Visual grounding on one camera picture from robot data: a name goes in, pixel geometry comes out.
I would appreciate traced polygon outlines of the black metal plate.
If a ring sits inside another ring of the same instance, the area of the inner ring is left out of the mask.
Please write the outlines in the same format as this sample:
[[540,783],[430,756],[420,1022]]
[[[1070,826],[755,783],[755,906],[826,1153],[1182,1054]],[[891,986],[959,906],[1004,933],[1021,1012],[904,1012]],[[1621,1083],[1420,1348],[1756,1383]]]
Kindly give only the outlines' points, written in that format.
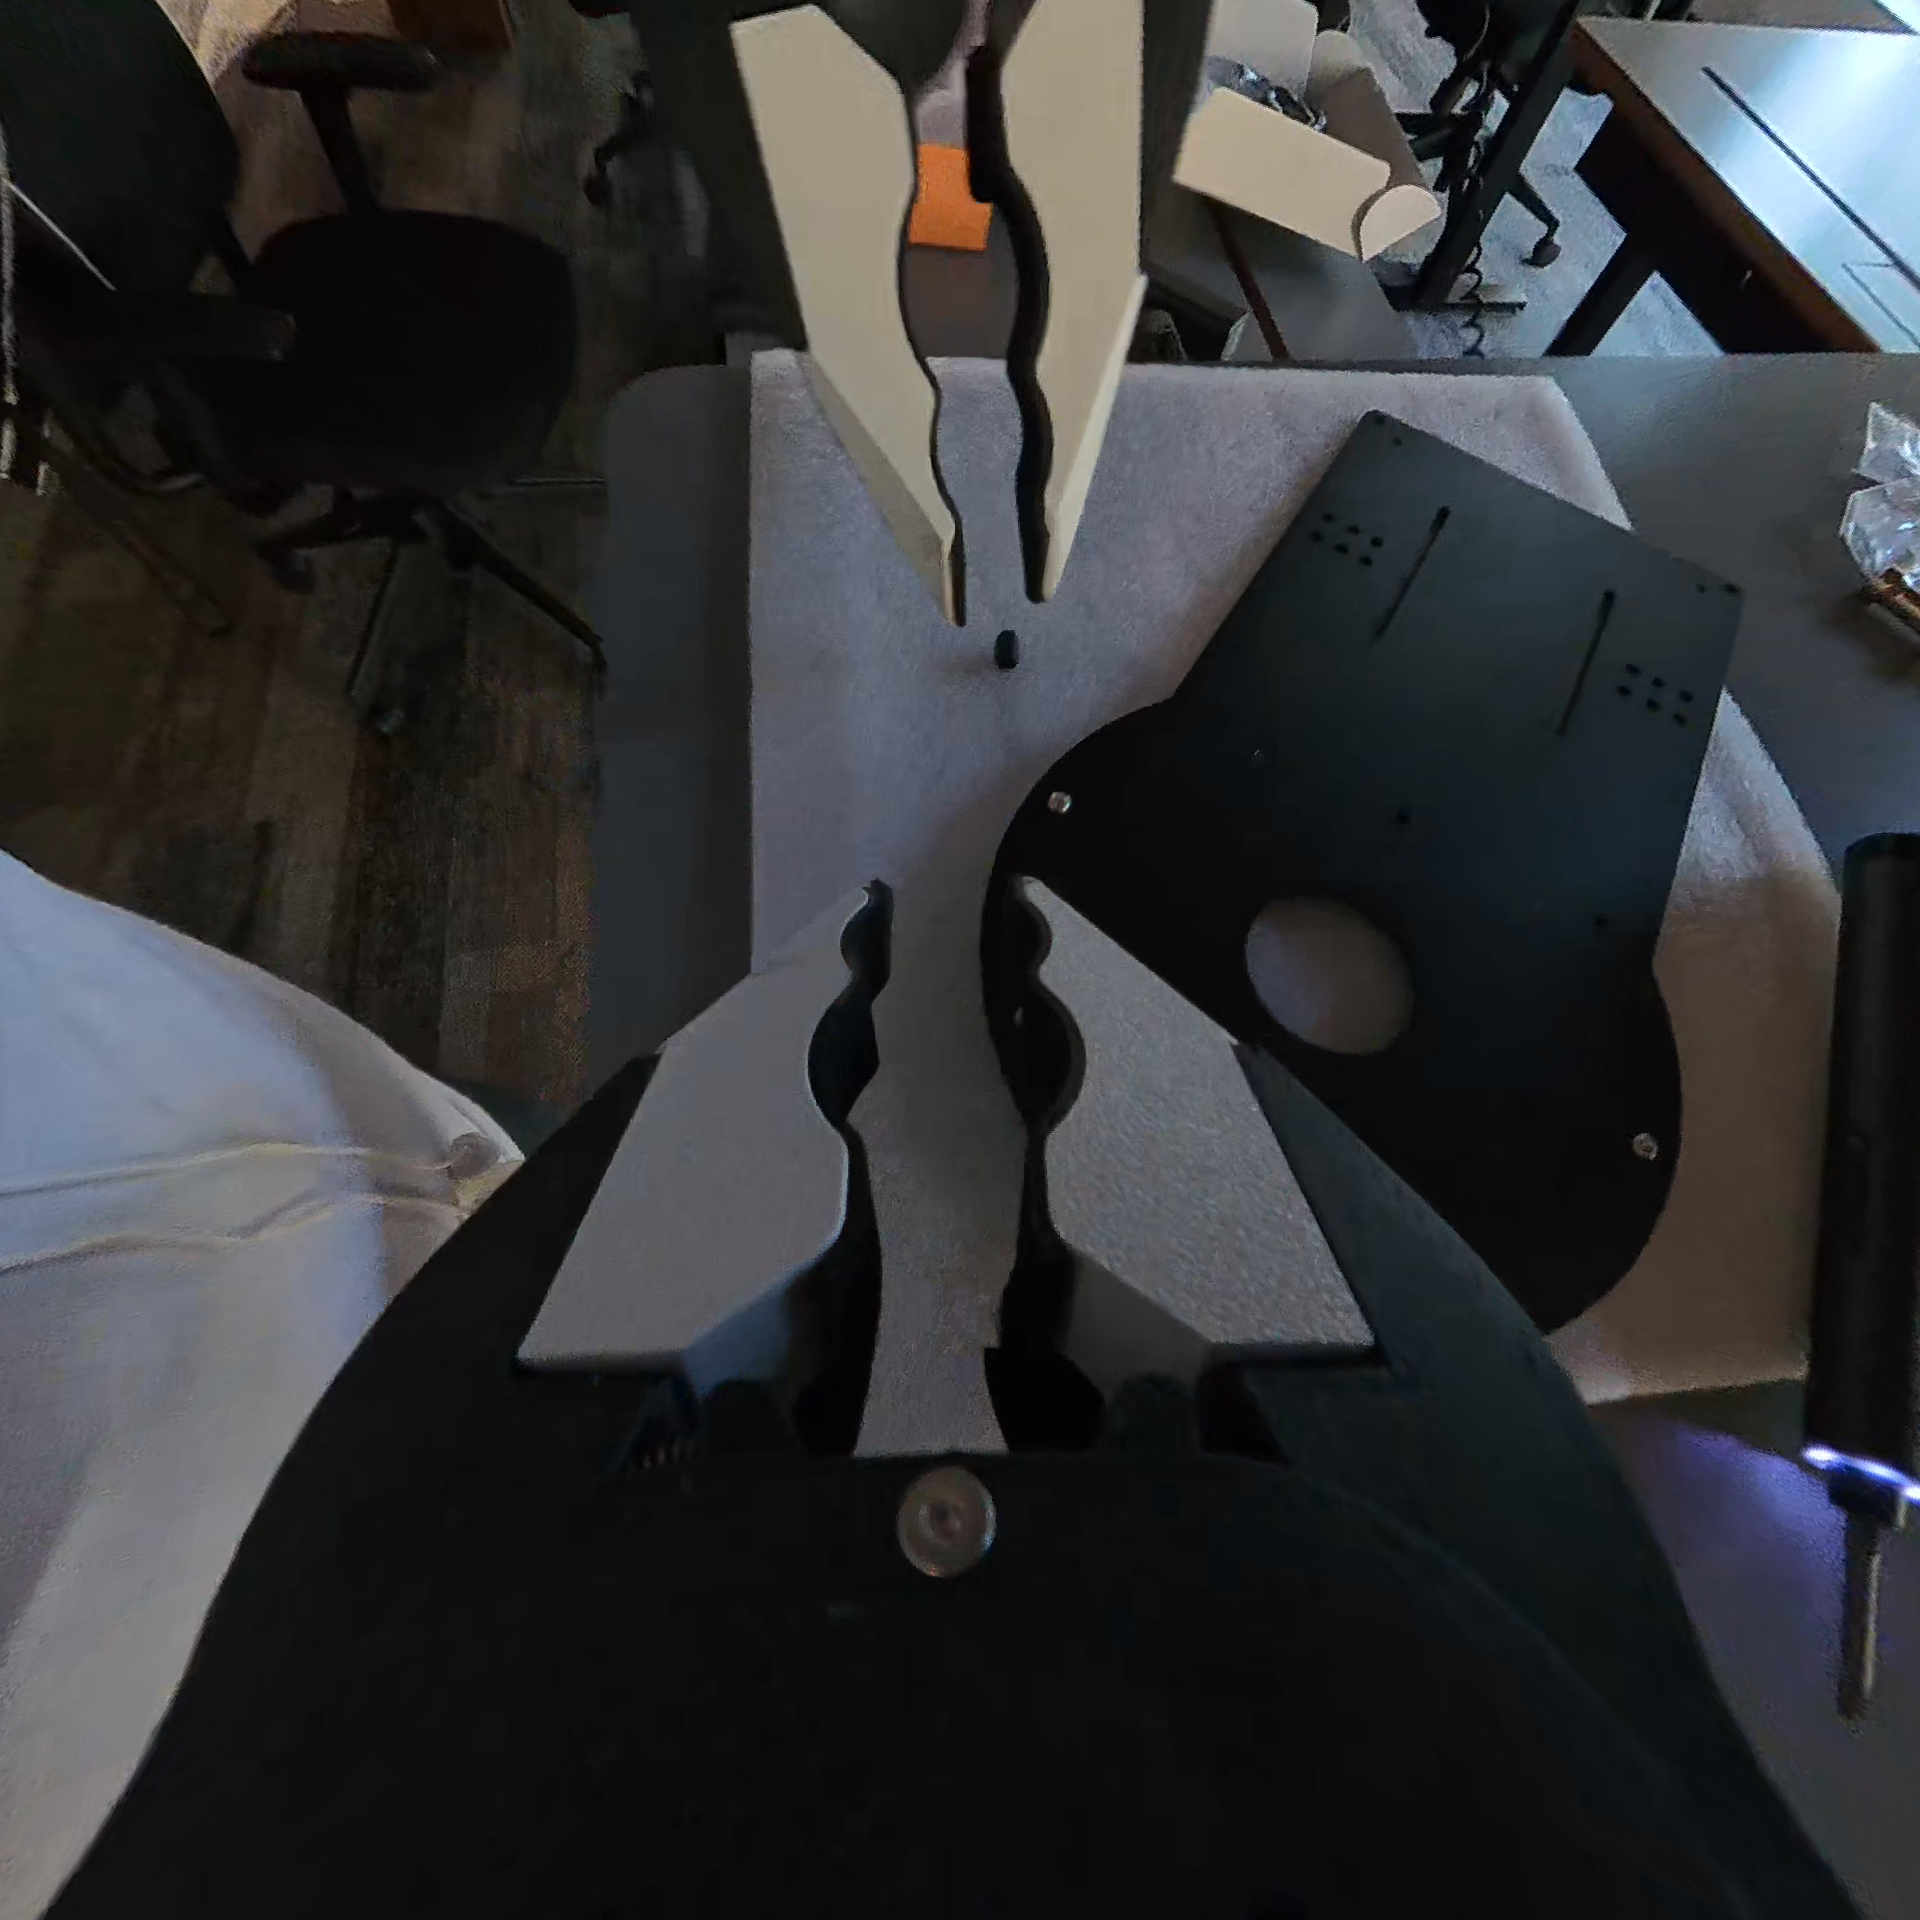
[[[1070,1090],[1070,1039],[1024,1039],[1014,883],[1041,883],[1330,1109],[1536,1331],[1579,1325],[1682,1169],[1654,955],[1731,643],[1735,579],[1361,415],[1182,681],[1070,740],[993,843],[981,1012],[1021,1123]],[[1389,1049],[1259,1004],[1274,902],[1398,943]]]

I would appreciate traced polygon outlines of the white foam sheet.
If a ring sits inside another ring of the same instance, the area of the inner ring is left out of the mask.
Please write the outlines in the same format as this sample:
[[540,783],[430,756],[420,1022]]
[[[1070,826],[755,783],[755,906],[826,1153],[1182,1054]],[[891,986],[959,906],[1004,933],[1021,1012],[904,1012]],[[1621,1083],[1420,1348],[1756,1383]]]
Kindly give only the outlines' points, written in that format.
[[[1021,1111],[989,1061],[975,922],[1034,780],[1182,674],[1361,415],[1632,526],[1552,375],[1136,365],[1070,579],[1021,609],[1014,384],[959,356],[941,375],[964,634],[891,550],[803,356],[750,374],[750,962],[852,887],[891,887],[878,1075],[855,1102],[878,1203],[867,1458],[1004,1446],[981,1348],[1014,1282]],[[1634,1273],[1552,1340],[1587,1401],[1801,1374],[1834,933],[1834,868],[1725,695],[1656,933],[1690,1142]]]

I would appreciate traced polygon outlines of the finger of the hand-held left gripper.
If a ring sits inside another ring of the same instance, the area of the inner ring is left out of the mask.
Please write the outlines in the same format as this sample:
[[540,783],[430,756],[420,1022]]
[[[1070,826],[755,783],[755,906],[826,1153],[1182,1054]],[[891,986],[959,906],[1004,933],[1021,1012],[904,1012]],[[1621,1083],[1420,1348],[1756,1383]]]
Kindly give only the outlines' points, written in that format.
[[1046,602],[1142,319],[1142,0],[989,6],[964,57],[975,187],[1014,232],[1021,563]]
[[904,312],[914,206],[904,77],[826,6],[740,14],[736,70],[803,300],[808,384],[904,563],[959,624],[964,549],[941,478],[941,375]]

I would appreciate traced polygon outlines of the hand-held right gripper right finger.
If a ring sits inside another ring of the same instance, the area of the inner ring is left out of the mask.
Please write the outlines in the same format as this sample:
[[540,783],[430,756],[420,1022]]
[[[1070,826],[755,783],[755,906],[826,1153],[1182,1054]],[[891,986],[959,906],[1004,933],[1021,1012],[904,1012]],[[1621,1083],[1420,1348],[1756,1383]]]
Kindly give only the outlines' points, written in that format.
[[1129,1383],[1374,1364],[1228,1024],[1024,871],[989,902],[989,1049],[1024,1136],[989,1348],[1004,1446],[1096,1446]]

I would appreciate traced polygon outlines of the black table leg frame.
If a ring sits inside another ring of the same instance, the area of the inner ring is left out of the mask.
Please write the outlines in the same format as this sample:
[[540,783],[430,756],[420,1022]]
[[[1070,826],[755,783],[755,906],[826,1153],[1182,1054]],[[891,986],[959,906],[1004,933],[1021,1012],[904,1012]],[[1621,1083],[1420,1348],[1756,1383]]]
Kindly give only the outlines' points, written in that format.
[[1536,130],[1571,86],[1579,0],[1420,0],[1427,37],[1453,53],[1453,70],[1420,119],[1398,119],[1412,162],[1433,162],[1433,197],[1449,206],[1433,254],[1389,292],[1398,312],[1449,312],[1459,275],[1474,275],[1483,229],[1507,197],[1544,216],[1536,270],[1556,265],[1556,213],[1525,187]]

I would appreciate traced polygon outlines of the white open box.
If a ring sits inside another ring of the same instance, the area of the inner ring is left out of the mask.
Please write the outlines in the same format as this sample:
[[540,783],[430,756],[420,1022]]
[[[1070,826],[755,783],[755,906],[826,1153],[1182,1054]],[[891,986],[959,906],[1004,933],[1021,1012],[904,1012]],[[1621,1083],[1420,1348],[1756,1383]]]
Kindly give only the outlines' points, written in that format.
[[1233,57],[1233,70],[1259,70],[1274,103],[1214,70],[1167,162],[1176,187],[1300,232],[1345,265],[1374,265],[1442,229],[1449,206],[1412,162],[1412,137],[1352,37],[1318,37],[1300,86],[1281,86],[1281,70],[1249,57]]

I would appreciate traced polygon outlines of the dark wooden table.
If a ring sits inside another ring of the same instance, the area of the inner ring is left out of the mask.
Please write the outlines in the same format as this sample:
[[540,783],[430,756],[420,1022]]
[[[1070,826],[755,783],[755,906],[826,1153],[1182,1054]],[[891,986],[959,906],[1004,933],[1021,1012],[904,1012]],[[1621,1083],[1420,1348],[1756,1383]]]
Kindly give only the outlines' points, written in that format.
[[1654,275],[1725,356],[1920,350],[1920,37],[1587,14],[1571,70],[1605,103],[1579,184],[1621,246],[1552,356],[1591,356]]

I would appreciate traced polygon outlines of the black office chair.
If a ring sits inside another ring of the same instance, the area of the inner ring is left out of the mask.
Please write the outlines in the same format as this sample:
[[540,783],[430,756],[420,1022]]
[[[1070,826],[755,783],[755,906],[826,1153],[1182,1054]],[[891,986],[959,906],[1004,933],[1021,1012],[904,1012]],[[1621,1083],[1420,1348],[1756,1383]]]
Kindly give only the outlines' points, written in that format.
[[167,6],[0,6],[7,113],[7,478],[216,492],[274,519],[253,563],[310,589],[310,550],[384,549],[352,681],[376,674],[406,550],[491,576],[600,681],[597,624],[501,550],[467,492],[531,478],[573,392],[570,254],[461,213],[393,213],[358,97],[430,97],[397,37],[285,26],[239,77],[297,97],[338,213],[234,232],[239,146]]

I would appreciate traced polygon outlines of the crumpled clear plastic wrap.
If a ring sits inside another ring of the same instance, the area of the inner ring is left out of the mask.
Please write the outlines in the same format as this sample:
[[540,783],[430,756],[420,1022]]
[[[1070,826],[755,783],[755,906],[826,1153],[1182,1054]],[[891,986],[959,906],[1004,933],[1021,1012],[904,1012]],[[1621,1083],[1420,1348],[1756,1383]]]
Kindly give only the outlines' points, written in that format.
[[1920,589],[1920,424],[1870,402],[1841,549],[1870,589]]

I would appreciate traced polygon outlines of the orange block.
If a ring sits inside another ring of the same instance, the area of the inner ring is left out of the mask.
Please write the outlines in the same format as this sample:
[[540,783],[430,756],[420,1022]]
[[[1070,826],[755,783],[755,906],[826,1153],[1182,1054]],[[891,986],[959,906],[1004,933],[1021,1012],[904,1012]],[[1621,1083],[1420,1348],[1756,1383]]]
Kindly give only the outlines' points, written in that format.
[[993,213],[975,197],[964,146],[914,146],[912,246],[981,254]]

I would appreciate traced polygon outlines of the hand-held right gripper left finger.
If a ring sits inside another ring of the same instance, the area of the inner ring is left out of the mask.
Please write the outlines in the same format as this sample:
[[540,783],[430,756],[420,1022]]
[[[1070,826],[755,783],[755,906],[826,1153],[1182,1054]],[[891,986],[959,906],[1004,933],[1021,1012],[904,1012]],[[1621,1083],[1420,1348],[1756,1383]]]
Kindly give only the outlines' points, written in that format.
[[852,1109],[886,972],[891,887],[867,883],[661,1039],[525,1374],[651,1374],[701,1401],[750,1383],[808,1458],[855,1446],[878,1216]]

